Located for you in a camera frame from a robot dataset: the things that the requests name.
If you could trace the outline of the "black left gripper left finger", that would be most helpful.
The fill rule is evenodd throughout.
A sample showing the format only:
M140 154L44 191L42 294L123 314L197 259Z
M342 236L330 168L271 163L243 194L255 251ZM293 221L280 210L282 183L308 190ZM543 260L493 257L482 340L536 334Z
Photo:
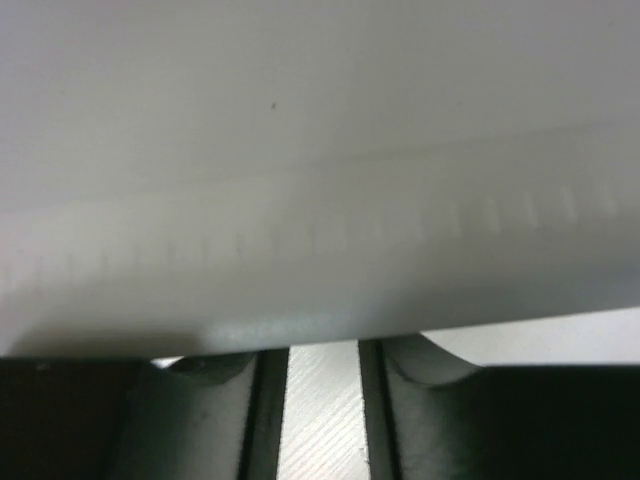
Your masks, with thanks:
M5 359L5 479L273 479L285 349L149 360Z

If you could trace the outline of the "grey sneaker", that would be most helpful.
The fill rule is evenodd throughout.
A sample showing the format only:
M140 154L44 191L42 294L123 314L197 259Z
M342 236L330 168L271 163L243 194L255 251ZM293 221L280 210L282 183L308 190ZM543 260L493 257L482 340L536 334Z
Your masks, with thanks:
M1 351L639 305L635 1L5 1Z

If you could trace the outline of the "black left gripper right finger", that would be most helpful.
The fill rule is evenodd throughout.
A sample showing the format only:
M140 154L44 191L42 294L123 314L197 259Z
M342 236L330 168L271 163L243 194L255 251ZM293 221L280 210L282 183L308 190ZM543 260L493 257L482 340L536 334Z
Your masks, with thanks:
M635 479L635 365L481 367L415 334L358 345L375 479Z

